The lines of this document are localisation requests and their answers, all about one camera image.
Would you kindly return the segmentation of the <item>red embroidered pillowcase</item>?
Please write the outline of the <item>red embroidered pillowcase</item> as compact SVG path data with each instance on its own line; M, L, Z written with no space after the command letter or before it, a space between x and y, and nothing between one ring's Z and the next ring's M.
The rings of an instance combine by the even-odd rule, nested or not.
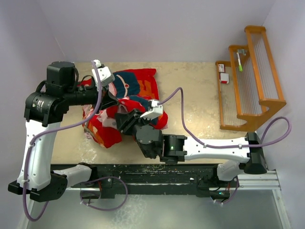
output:
M110 148L122 141L117 129L115 114L125 114L133 109L148 111L149 100L159 100L154 68L128 69L114 72L115 80L109 84L109 91L119 104L100 110L90 121L83 124L85 136L104 148Z

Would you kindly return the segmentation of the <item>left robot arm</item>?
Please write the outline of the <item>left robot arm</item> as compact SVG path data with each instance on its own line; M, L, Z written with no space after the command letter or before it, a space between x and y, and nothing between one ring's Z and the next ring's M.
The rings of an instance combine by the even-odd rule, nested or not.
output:
M64 191L84 183L93 187L98 182L98 169L79 163L64 170L52 170L51 158L55 137L63 128L63 116L71 106L93 105L96 114L103 108L117 104L108 86L114 81L110 69L94 60L93 83L83 86L79 73L71 62L53 62L47 66L46 80L25 102L26 146L17 180L9 183L8 190L37 202L59 199Z

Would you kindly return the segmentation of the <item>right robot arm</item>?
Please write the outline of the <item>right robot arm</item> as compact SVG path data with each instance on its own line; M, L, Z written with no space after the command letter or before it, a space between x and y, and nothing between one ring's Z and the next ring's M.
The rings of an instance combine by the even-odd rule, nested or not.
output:
M152 108L144 113L134 109L125 114L115 114L118 130L133 136L145 158L159 158L169 165L203 158L224 159L226 162L217 165L212 174L212 182L218 187L241 173L259 175L267 172L262 148L249 146L249 135L235 139L210 139L204 143L190 136L164 134L151 123L161 116L161 112Z

